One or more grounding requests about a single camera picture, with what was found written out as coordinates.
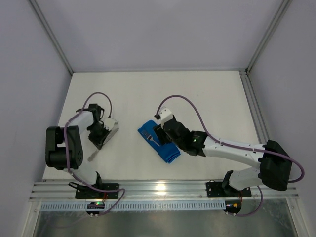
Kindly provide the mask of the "blue cloth napkin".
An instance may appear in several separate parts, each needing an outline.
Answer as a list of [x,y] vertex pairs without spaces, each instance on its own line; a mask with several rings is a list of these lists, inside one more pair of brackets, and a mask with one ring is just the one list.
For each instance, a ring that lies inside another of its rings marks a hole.
[[[177,157],[180,156],[179,149],[173,144],[165,144],[161,145],[153,128],[157,126],[158,124],[155,123],[153,120],[149,120],[146,123],[144,123],[140,128],[137,129],[138,133],[141,135],[141,137],[147,142],[149,146],[151,146],[156,153],[162,158],[162,160],[165,163],[172,163]],[[160,146],[157,146],[154,142],[146,140],[145,136],[142,134],[142,131],[145,130],[149,134],[152,135],[153,139],[160,144]]]

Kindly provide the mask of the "silver table knife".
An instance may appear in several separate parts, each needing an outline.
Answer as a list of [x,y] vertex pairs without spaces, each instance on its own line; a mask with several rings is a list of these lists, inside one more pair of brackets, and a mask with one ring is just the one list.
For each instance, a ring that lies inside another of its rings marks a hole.
[[[113,136],[118,132],[118,130],[119,129],[117,129],[117,130],[114,130],[114,131],[110,131],[110,134],[109,134],[109,136],[106,138],[106,140],[105,140],[105,143],[104,143],[104,145],[106,144],[106,143],[108,143],[112,138],[113,138]],[[88,161],[89,162],[92,162],[94,159],[95,159],[95,157],[96,157],[96,155],[99,153],[99,151],[100,150],[96,150],[96,151],[94,151],[89,157],[88,157]]]

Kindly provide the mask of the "silver fork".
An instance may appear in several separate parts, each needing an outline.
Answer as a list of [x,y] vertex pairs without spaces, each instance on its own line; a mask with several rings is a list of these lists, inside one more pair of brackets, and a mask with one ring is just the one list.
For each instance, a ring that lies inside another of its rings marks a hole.
[[143,130],[143,131],[142,131],[142,134],[145,136],[146,140],[152,141],[152,142],[154,142],[157,146],[160,146],[160,144],[159,144],[158,142],[156,142],[156,141],[153,139],[152,135],[149,134],[147,131]]

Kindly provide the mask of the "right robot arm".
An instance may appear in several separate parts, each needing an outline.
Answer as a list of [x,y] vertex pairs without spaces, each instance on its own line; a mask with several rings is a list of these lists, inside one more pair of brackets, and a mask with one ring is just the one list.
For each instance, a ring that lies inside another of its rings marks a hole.
[[249,144],[241,149],[238,144],[216,142],[203,131],[190,131],[176,119],[153,128],[162,145],[173,143],[191,156],[218,157],[248,165],[244,170],[230,170],[222,181],[228,196],[251,186],[265,185],[273,190],[286,191],[292,162],[276,141],[266,144]]

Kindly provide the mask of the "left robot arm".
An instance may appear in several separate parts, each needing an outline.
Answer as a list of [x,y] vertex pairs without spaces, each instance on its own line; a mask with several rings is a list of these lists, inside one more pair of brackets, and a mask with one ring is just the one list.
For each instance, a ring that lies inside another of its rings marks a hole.
[[102,189],[102,179],[83,158],[81,135],[88,131],[89,141],[99,151],[118,130],[118,121],[103,118],[104,109],[89,104],[77,110],[63,127],[51,126],[46,130],[45,162],[48,167],[68,172],[77,181],[93,190]]

